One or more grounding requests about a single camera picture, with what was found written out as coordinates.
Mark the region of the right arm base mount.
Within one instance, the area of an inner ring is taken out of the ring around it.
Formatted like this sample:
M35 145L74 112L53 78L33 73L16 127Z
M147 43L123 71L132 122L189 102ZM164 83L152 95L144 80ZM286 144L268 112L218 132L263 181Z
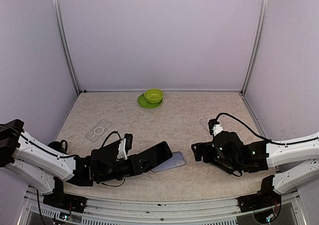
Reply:
M281 195L274 191L274 177L274 175L270 175L264 178L260 190L257 193L237 198L242 213L267 208L281 203Z

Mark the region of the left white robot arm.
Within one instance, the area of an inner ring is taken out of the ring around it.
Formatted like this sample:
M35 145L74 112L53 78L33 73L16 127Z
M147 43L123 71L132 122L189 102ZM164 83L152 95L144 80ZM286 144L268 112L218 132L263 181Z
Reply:
M59 182L91 187L141 175L172 158L172 151L165 141L129 155L132 134L125 134L111 144L103 143L85 158L67 155L61 142L45 145L26 132L23 126L19 119L1 124L0 166L20 174L61 208L69 204L70 197L58 188Z

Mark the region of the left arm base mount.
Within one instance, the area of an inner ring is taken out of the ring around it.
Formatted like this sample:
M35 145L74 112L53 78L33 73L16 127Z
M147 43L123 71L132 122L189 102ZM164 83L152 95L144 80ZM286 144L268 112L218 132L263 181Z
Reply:
M83 213L87 199L70 194L63 194L62 197L50 194L44 196L43 203L54 208L68 210L69 212Z

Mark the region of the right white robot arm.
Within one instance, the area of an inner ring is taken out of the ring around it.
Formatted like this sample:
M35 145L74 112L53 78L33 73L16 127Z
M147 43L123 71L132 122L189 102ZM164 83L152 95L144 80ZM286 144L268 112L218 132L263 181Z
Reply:
M318 133L282 142L263 138L245 145L235 132L221 131L213 135L211 142L193 144L191 149L197 162L213 164L236 177L300 162L286 172L262 180L261 191L255 195L255 203L260 207L274 199L274 192L282 195L319 173Z

